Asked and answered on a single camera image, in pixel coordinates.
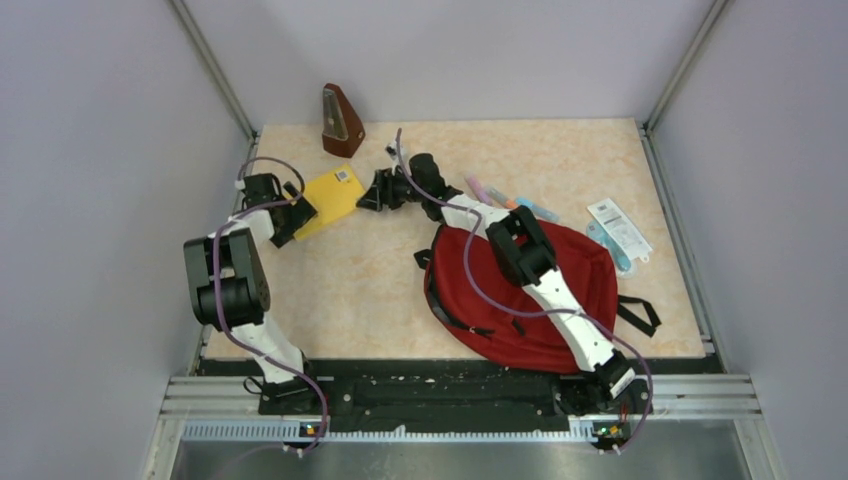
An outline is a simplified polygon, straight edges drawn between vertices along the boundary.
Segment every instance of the red bag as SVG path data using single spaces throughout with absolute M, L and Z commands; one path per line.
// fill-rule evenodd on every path
M 615 267 L 607 250 L 570 228 L 543 221 L 539 225 L 553 245 L 557 264 L 577 301 L 612 331 L 620 307 Z M 462 266 L 468 235 L 465 230 L 442 226 L 431 250 L 416 254 L 419 266 L 425 268 L 424 293 L 434 315 L 459 341 L 494 363 L 561 374 L 577 372 L 574 355 L 547 317 L 514 317 L 488 304 L 472 289 Z M 469 264 L 474 280 L 492 299 L 519 311 L 542 310 L 501 275 L 486 240 L 475 236 Z M 659 319 L 650 304 L 644 305 L 655 328 Z

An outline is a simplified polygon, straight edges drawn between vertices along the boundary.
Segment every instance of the light wood surface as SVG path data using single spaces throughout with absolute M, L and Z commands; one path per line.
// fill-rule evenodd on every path
M 430 152 L 449 184 L 470 192 L 473 172 L 512 197 L 526 196 L 585 231 L 586 206 L 612 197 L 654 247 L 619 292 L 651 301 L 663 325 L 653 338 L 619 319 L 615 332 L 647 357 L 703 357 L 704 349 L 644 151 L 632 119 L 413 122 L 366 124 L 350 160 L 364 187 L 390 166 L 384 152 L 398 127 L 409 154 Z M 288 160 L 307 181 L 344 160 L 321 148 L 319 125 L 266 126 L 259 155 Z M 284 167 L 259 163 L 293 179 Z M 303 242 L 260 249 L 271 312 L 311 358 L 479 358 L 433 316 L 412 254 L 437 225 L 417 204 L 394 212 L 357 210 Z M 247 354 L 215 332 L 206 358 Z

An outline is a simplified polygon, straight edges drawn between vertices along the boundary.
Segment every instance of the white paper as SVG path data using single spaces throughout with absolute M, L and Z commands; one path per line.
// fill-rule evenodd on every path
M 654 251 L 642 236 L 642 232 L 630 221 L 630 218 L 612 201 L 606 198 L 598 203 L 589 205 L 589 213 L 601 224 L 607 234 L 615 240 L 621 250 L 630 260 L 637 258 L 644 262 Z

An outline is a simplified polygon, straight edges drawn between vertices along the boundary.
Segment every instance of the brown wooden metronome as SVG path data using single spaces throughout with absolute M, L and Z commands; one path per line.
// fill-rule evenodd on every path
M 350 158 L 365 139 L 365 127 L 338 85 L 324 85 L 324 132 L 321 140 L 327 153 Z

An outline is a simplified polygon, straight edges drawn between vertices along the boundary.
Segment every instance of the yellow folder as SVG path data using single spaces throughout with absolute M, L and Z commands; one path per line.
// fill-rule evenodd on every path
M 295 232 L 295 240 L 303 240 L 353 212 L 362 195 L 365 188 L 347 163 L 309 181 L 303 196 L 318 210 L 318 216 Z

